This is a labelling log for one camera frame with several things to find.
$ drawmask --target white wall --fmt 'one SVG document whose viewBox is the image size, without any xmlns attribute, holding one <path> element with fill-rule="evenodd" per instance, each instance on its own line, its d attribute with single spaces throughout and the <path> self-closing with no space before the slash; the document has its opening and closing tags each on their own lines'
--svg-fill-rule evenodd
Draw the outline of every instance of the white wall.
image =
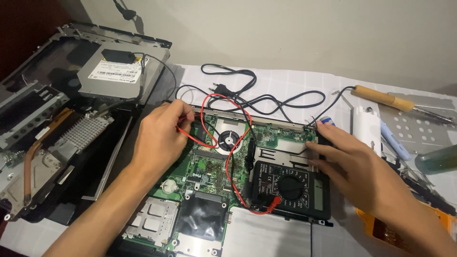
<svg viewBox="0 0 457 257">
<path fill-rule="evenodd" d="M 112 0 L 80 1 L 92 23 L 136 32 Z M 146 35 L 173 42 L 173 63 L 318 71 L 457 95 L 455 0 L 124 2 Z"/>
</svg>

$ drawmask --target red probe wire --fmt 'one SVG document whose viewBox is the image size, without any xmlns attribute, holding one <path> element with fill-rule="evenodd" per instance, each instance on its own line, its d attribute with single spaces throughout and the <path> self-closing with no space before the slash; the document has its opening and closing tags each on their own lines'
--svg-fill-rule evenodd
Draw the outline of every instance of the red probe wire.
<svg viewBox="0 0 457 257">
<path fill-rule="evenodd" d="M 226 98 L 226 100 L 228 100 L 229 102 L 231 102 L 232 104 L 234 104 L 237 108 L 239 108 L 241 111 L 243 111 L 244 113 L 246 113 L 246 115 L 249 117 L 249 124 L 252 125 L 252 118 L 251 118 L 251 115 L 246 111 L 246 110 L 243 110 L 241 109 L 241 106 L 236 104 L 234 101 L 232 101 L 231 99 L 227 98 L 226 96 L 223 96 L 221 94 L 216 94 L 216 93 L 212 93 L 212 94 L 209 94 L 205 97 L 205 99 L 203 99 L 203 103 L 202 103 L 202 109 L 200 111 L 200 120 L 202 122 L 202 127 L 203 129 L 205 129 L 206 133 L 214 140 L 214 145 L 207 145 L 205 144 L 204 142 L 200 142 L 199 140 L 195 139 L 194 137 L 192 137 L 191 135 L 189 135 L 188 133 L 186 133 L 184 130 L 182 130 L 179 126 L 176 126 L 176 128 L 181 131 L 181 133 L 183 133 L 184 135 L 188 136 L 190 139 L 194 140 L 195 142 L 197 142 L 198 144 L 200 145 L 203 145 L 203 146 L 206 146 L 206 147 L 209 147 L 209 148 L 214 148 L 218 145 L 218 141 L 216 140 L 216 138 L 211 135 L 211 133 L 209 133 L 209 131 L 207 130 L 207 128 L 205 127 L 205 123 L 203 122 L 203 107 L 205 106 L 205 102 L 206 100 L 210 97 L 210 96 L 220 96 L 222 98 Z M 235 145 L 233 146 L 232 150 L 230 151 L 230 153 L 228 154 L 227 156 L 227 162 L 225 163 L 225 173 L 227 175 L 227 178 L 228 178 L 228 181 L 230 181 L 230 183 L 232 183 L 233 185 L 233 188 L 236 192 L 236 194 L 238 195 L 241 203 L 248 208 L 248 206 L 246 205 L 246 203 L 244 202 L 243 198 L 241 197 L 241 194 L 239 193 L 238 189 L 236 188 L 235 184 L 232 182 L 232 180 L 230 179 L 230 175 L 229 175 L 229 163 L 230 163 L 230 157 L 231 155 L 233 154 L 233 151 L 236 149 L 236 147 L 238 146 L 238 144 L 241 142 L 241 140 L 243 140 L 243 138 L 245 137 L 245 135 L 249 132 L 249 127 L 246 129 L 246 131 L 244 132 L 244 134 L 238 139 L 238 141 L 236 141 Z M 273 209 L 281 202 L 281 198 L 279 196 L 276 196 L 273 200 L 273 202 L 270 204 L 270 206 L 267 208 L 267 211 L 264 211 L 264 212 L 258 212 L 258 211 L 253 211 L 253 210 L 250 210 L 250 212 L 254 213 L 254 214 L 267 214 L 267 213 L 271 213 L 273 211 Z"/>
</svg>

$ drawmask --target green circuit board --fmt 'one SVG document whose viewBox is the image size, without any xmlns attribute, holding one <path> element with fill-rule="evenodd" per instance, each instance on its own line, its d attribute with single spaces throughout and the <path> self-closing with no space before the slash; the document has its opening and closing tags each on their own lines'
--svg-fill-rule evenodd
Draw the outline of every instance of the green circuit board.
<svg viewBox="0 0 457 257">
<path fill-rule="evenodd" d="M 214 127 L 216 126 L 218 119 L 221 118 L 213 115 L 205 115 L 205 120 Z M 211 134 L 214 134 L 212 128 L 207 126 L 207 129 Z M 306 141 L 314 141 L 316 138 L 313 129 L 304 129 L 302 132 L 298 132 L 284 128 L 274 128 L 271 124 L 256 123 L 253 123 L 252 129 L 256 135 L 257 145 L 268 148 L 275 148 L 278 146 L 278 141 L 281 139 L 305 143 Z M 192 127 L 190 134 L 192 136 L 197 136 L 199 134 L 198 132 L 197 127 Z M 207 133 L 204 133 L 204 135 L 204 138 L 201 139 L 204 140 L 205 143 L 211 145 L 212 139 L 210 135 Z M 249 132 L 245 138 L 248 139 L 250 137 L 251 133 Z M 249 179 L 249 174 L 244 167 L 244 158 L 247 154 L 247 148 L 248 140 L 243 140 L 243 145 L 240 146 L 240 150 L 234 154 L 233 178 L 240 193 L 243 192 L 244 184 L 246 180 Z M 195 190 L 196 183 L 190 180 L 191 178 L 195 178 L 199 181 L 198 191 L 227 198 L 230 203 L 229 207 L 235 206 L 237 203 L 233 198 L 230 182 L 225 170 L 226 160 L 226 155 L 221 155 L 215 149 L 201 146 L 189 139 L 179 159 L 149 191 L 148 196 L 181 202 L 184 200 L 187 189 Z M 230 160 L 229 163 L 230 166 L 233 165 L 232 160 Z M 174 180 L 178 186 L 173 193 L 165 193 L 160 187 L 161 183 L 167 179 Z M 168 240 L 168 244 L 163 245 L 162 247 L 155 246 L 151 241 L 137 236 L 125 238 L 125 240 L 151 246 L 157 251 L 165 252 L 166 250 L 173 250 L 174 247 L 170 242 L 173 239 L 176 239 L 177 234 L 177 232 L 172 233 L 172 238 Z"/>
</svg>

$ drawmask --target table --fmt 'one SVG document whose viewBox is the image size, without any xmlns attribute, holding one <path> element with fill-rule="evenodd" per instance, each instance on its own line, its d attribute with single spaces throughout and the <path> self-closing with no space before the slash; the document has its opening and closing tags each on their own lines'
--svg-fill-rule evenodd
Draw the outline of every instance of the table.
<svg viewBox="0 0 457 257">
<path fill-rule="evenodd" d="M 177 74 L 181 85 L 191 84 L 204 91 L 209 92 L 209 87 L 213 83 L 222 83 L 233 91 L 239 90 L 251 77 L 246 75 L 204 75 L 200 71 L 200 66 L 196 65 L 171 65 L 171 68 Z M 303 91 L 319 90 L 327 97 L 320 106 L 309 109 L 293 109 L 284 107 L 293 122 L 307 123 L 312 120 L 311 116 L 321 113 L 336 96 L 331 93 L 340 90 L 345 86 L 354 86 L 357 84 L 376 89 L 381 92 L 397 92 L 403 94 L 414 94 L 420 96 L 432 96 L 437 98 L 452 99 L 457 106 L 457 97 L 439 95 L 418 90 L 410 90 L 395 86 L 368 83 L 344 77 L 338 77 L 332 74 L 294 71 L 294 70 L 259 70 L 250 69 L 257 75 L 256 85 L 244 92 L 241 96 L 245 99 L 251 99 L 265 93 L 274 95 L 278 100 L 284 100 L 299 94 Z M 206 71 L 218 71 L 217 68 L 208 68 Z M 159 83 L 171 83 L 171 74 L 166 70 Z M 344 96 L 353 106 L 371 107 L 376 112 L 379 111 L 376 103 L 352 96 L 345 92 Z M 196 90 L 182 89 L 178 98 L 189 104 L 201 105 L 204 95 Z M 320 101 L 319 95 L 306 95 L 291 102 L 291 104 L 310 104 Z M 264 101 L 255 105 L 261 111 L 269 111 L 276 107 L 273 102 Z M 217 101 L 212 105 L 213 108 L 230 109 L 229 103 Z M 264 116 L 250 112 L 252 115 Z M 325 114 L 332 117 L 336 126 L 349 131 L 350 109 L 341 99 Z M 269 116 L 270 118 L 285 120 L 280 112 Z M 451 134 L 451 141 L 457 144 L 457 135 Z M 444 174 L 428 176 L 434 188 L 447 201 L 457 203 L 457 171 Z M 382 242 L 378 242 L 363 233 L 363 223 L 355 214 L 355 209 L 351 206 L 342 195 L 334 188 L 331 189 L 332 198 L 332 219 L 334 227 L 324 227 L 320 225 L 313 226 L 313 252 L 315 257 L 368 257 L 368 256 L 399 256 L 401 251 L 389 247 Z M 24 220 L 12 222 L 7 228 L 0 240 L 0 245 L 10 248 L 16 252 L 28 255 L 30 257 L 41 256 L 44 251 L 57 239 L 65 230 L 63 225 L 57 224 L 50 220 L 43 220 L 37 224 L 30 224 Z"/>
</svg>

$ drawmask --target human hand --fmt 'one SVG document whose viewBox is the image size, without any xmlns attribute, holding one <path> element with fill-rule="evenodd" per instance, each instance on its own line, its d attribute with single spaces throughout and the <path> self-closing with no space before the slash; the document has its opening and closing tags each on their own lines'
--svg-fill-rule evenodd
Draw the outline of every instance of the human hand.
<svg viewBox="0 0 457 257">
<path fill-rule="evenodd" d="M 402 179 L 370 147 L 330 123 L 318 121 L 317 127 L 336 148 L 307 142 L 308 148 L 327 157 L 327 161 L 310 162 L 327 174 L 354 206 L 387 223 L 404 218 L 408 208 L 417 207 L 419 203 Z"/>
<path fill-rule="evenodd" d="M 130 163 L 135 170 L 160 177 L 179 158 L 187 143 L 187 136 L 176 129 L 182 117 L 180 127 L 189 133 L 195 114 L 190 105 L 176 99 L 155 108 L 141 121 Z"/>
</svg>

